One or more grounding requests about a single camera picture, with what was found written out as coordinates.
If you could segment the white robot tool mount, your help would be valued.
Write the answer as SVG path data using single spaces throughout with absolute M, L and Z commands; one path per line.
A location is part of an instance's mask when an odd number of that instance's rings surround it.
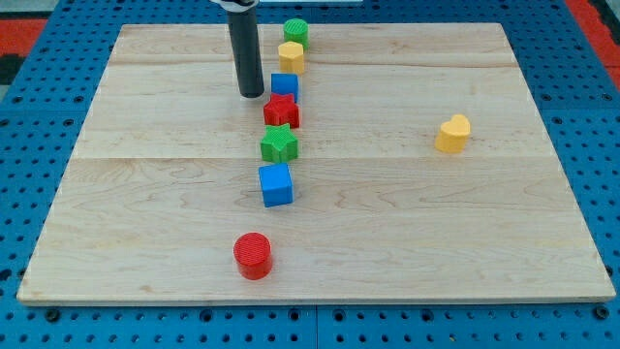
M 259 0 L 210 0 L 225 11 L 248 11 L 259 4 Z

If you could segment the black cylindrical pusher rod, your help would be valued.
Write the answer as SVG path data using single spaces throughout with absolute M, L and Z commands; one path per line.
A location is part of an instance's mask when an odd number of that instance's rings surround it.
M 245 98 L 264 94 L 264 77 L 256 14 L 256 3 L 240 3 L 227 11 L 229 33 L 239 93 Z

